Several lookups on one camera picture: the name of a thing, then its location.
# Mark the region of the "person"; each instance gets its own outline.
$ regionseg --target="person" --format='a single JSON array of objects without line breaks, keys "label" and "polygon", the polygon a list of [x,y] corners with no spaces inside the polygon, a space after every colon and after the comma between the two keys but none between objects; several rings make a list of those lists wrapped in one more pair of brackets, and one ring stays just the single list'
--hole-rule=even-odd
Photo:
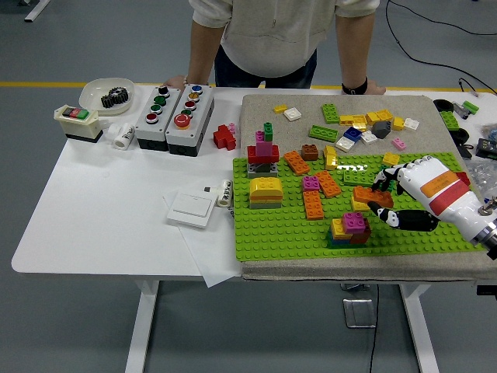
[{"label": "person", "polygon": [[311,87],[317,46],[335,29],[342,93],[384,94],[367,79],[367,56],[380,0],[189,0],[193,7],[187,75],[165,85]]}]

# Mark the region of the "hand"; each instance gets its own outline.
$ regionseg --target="hand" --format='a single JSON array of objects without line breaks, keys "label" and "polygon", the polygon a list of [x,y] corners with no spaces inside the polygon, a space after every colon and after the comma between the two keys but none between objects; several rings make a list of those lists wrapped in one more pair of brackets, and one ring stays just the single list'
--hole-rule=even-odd
[{"label": "hand", "polygon": [[367,79],[366,95],[384,95],[387,92],[385,87],[378,87],[374,80]]},{"label": "hand", "polygon": [[166,82],[164,82],[163,85],[179,89],[181,92],[183,92],[183,90],[185,89],[185,84],[183,83],[184,81],[185,75],[177,75],[174,78],[168,79]]}]

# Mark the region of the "robotic hand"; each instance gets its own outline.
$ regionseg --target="robotic hand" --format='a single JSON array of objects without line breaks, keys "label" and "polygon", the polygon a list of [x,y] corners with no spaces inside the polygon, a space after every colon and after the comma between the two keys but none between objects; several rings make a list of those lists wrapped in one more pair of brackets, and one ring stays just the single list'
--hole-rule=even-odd
[{"label": "robotic hand", "polygon": [[454,224],[463,238],[481,243],[488,256],[497,259],[497,198],[482,205],[476,195],[440,160],[425,156],[378,173],[372,190],[385,191],[396,180],[397,194],[404,191],[420,202],[426,211],[392,211],[368,202],[375,215],[393,228],[430,232],[439,221]]}]

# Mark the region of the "control box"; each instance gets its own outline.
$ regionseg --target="control box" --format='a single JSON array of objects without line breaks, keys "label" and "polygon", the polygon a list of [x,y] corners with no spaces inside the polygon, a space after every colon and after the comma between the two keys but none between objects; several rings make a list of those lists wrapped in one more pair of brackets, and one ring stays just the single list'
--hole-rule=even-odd
[{"label": "control box", "polygon": [[214,90],[188,84],[165,132],[169,152],[196,157],[214,110]]},{"label": "control box", "polygon": [[134,126],[135,136],[142,149],[168,151],[165,129],[178,105],[181,91],[166,86],[157,87],[148,98]]},{"label": "control box", "polygon": [[480,138],[478,140],[478,145],[476,145],[476,156],[497,159],[497,142]]},{"label": "control box", "polygon": [[61,124],[67,138],[97,142],[103,134],[96,110],[64,105],[54,111],[54,119]]}]

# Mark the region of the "black wristband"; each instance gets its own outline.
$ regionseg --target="black wristband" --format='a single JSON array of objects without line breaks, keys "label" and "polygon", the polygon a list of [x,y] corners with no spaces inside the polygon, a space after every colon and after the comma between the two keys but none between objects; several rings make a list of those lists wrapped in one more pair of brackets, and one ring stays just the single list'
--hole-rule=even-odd
[{"label": "black wristband", "polygon": [[367,90],[367,77],[366,81],[362,85],[354,89],[349,89],[342,83],[342,90],[346,95],[363,95],[364,93],[366,93]]}]

